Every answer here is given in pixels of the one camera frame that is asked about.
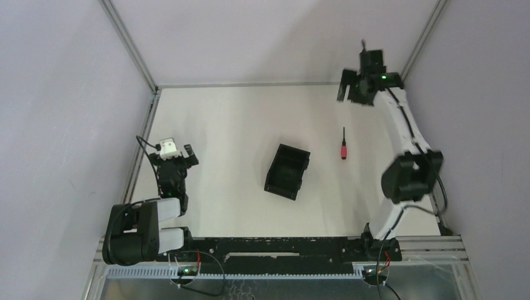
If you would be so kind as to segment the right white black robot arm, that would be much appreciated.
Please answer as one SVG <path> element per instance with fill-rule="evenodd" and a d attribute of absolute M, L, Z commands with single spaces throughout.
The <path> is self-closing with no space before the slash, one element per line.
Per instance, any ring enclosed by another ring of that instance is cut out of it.
<path fill-rule="evenodd" d="M 383 115 L 393 159 L 381 175 L 384 199 L 377 213 L 359 238 L 341 241 L 340 255 L 350 261 L 398 260 L 399 225 L 408 210 L 421 210 L 419 202 L 441 183 L 444 157 L 420 133 L 403 80 L 399 73 L 387 70 L 383 50 L 363 49 L 359 63 L 358 70 L 343 69 L 337 101 L 369 106 Z"/>

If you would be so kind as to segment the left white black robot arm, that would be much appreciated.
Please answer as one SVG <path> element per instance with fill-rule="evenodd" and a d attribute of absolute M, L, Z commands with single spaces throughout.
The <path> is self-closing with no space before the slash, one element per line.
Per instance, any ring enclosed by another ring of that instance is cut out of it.
<path fill-rule="evenodd" d="M 187 227 L 161 225 L 163 221 L 184 216 L 188 210 L 188 169 L 199 161 L 191 145 L 184 145 L 184 149 L 185 156 L 167 146 L 150 154 L 157 174 L 159 197 L 112 207 L 102 246 L 106 264 L 132 266 L 154 261 L 168 251 L 182 261 L 194 256 L 196 245 L 190 240 Z"/>

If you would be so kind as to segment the red handled black screwdriver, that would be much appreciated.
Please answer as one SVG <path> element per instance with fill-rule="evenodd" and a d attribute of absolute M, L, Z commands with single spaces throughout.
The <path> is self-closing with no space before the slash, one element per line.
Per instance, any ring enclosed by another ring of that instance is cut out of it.
<path fill-rule="evenodd" d="M 348 157 L 348 147 L 346 142 L 345 127 L 342 128 L 342 144 L 340 151 L 341 159 L 346 160 Z"/>

